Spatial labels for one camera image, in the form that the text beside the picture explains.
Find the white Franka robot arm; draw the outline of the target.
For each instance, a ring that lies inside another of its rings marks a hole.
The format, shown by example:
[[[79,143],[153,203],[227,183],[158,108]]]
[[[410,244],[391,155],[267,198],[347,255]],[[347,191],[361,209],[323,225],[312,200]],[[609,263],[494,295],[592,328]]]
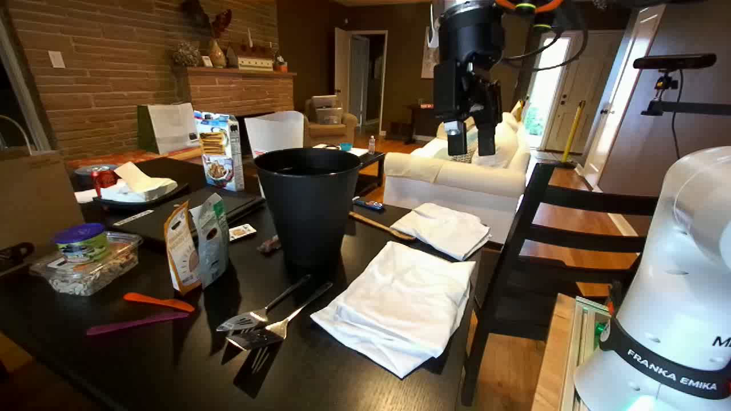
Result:
[[[512,0],[433,0],[436,118],[448,150],[466,150],[478,124],[495,150],[495,93],[487,71],[502,58],[500,15]],[[640,268],[599,350],[575,369],[587,411],[731,411],[731,149],[676,160],[663,181]]]

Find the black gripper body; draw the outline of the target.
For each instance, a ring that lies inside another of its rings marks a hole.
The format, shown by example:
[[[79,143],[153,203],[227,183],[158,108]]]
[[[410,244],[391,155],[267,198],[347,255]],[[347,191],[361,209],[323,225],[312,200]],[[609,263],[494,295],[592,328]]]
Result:
[[[489,68],[502,58],[502,12],[495,0],[433,0],[439,63],[433,108],[439,120],[462,120],[494,108]]]

